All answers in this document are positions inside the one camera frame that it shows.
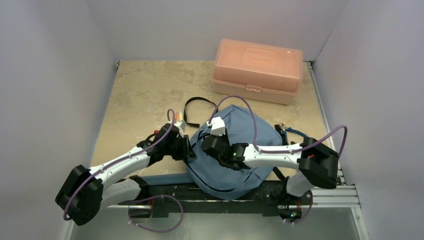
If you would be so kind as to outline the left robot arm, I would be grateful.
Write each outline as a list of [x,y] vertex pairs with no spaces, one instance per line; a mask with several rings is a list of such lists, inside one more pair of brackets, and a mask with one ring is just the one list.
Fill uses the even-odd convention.
[[141,141],[117,158],[94,167],[74,167],[55,197],[64,220],[82,226],[111,205],[127,201],[146,203],[149,185],[130,174],[160,162],[165,156],[175,161],[195,159],[189,137],[184,134],[185,126],[185,121],[166,123],[152,134],[153,140]]

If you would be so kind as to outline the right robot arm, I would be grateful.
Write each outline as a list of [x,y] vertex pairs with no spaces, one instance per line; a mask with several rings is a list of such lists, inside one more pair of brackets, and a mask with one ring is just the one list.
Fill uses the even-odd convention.
[[311,138],[280,146],[254,146],[252,143],[230,144],[223,136],[207,136],[200,146],[207,156],[232,170],[277,167],[298,170],[286,181],[280,196],[294,203],[314,187],[332,190],[337,187],[339,154]]

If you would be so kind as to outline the blue student backpack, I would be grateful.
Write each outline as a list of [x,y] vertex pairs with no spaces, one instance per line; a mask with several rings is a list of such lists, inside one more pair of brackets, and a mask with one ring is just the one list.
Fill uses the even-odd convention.
[[160,143],[166,132],[165,125],[139,142],[137,147],[147,148],[150,162],[156,163],[165,155],[182,160],[191,179],[205,192],[224,200],[235,200],[257,188],[275,169],[275,164],[252,166],[246,164],[242,147],[256,142],[261,146],[281,147],[283,137],[265,120],[243,107],[230,105],[213,115],[221,118],[225,134],[214,137],[206,124],[189,137],[174,128]]

